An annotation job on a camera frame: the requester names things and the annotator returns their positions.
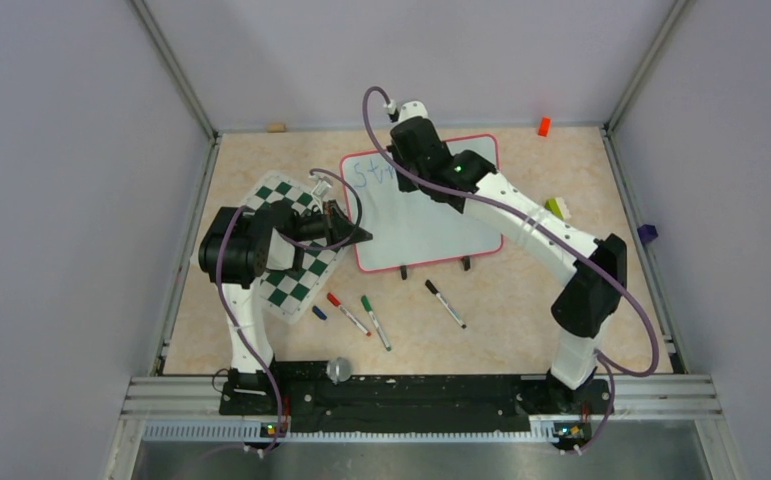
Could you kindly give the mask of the pink framed whiteboard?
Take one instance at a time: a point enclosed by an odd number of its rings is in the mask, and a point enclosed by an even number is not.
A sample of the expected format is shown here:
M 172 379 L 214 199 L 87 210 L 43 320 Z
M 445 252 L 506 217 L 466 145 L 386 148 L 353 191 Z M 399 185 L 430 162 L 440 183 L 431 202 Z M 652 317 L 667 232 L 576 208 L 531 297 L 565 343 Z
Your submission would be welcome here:
M 345 156 L 342 178 L 361 199 L 347 191 L 348 216 L 372 239 L 355 245 L 357 264 L 365 273 L 398 269 L 499 251 L 497 230 L 462 215 L 424 193 L 398 189 L 396 171 L 373 150 Z

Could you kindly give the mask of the blue marker cap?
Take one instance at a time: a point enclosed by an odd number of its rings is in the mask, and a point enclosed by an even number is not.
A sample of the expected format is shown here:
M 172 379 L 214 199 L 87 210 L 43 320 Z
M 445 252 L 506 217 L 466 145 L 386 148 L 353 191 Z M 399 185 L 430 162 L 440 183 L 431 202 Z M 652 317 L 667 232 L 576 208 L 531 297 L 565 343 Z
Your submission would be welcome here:
M 322 321 L 326 321 L 328 319 L 327 315 L 317 306 L 312 307 L 312 312 Z

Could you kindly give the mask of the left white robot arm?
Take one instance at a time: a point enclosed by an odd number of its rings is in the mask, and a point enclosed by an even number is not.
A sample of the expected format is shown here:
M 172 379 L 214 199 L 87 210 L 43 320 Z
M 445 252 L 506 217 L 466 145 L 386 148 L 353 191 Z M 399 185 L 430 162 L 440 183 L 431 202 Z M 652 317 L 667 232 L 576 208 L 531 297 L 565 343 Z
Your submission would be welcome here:
M 338 251 L 372 239 L 373 234 L 353 223 L 334 200 L 304 213 L 286 201 L 258 209 L 220 208 L 199 244 L 197 260 L 227 314 L 230 369 L 239 375 L 272 374 L 274 351 L 260 293 L 266 273 L 296 274 L 307 252 Z

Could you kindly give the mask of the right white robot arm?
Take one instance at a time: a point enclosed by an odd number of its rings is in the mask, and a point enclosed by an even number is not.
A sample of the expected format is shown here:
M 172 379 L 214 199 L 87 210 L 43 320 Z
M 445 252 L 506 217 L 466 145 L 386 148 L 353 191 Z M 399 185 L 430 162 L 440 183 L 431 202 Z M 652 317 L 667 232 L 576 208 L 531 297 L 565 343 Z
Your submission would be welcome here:
M 393 127 L 387 147 L 398 188 L 490 226 L 541 262 L 562 286 L 551 315 L 562 332 L 547 385 L 550 404 L 573 412 L 588 397 L 603 324 L 627 287 L 627 247 L 615 234 L 603 239 L 577 230 L 519 192 L 496 164 L 473 150 L 454 153 L 440 139 L 419 101 L 385 109 Z

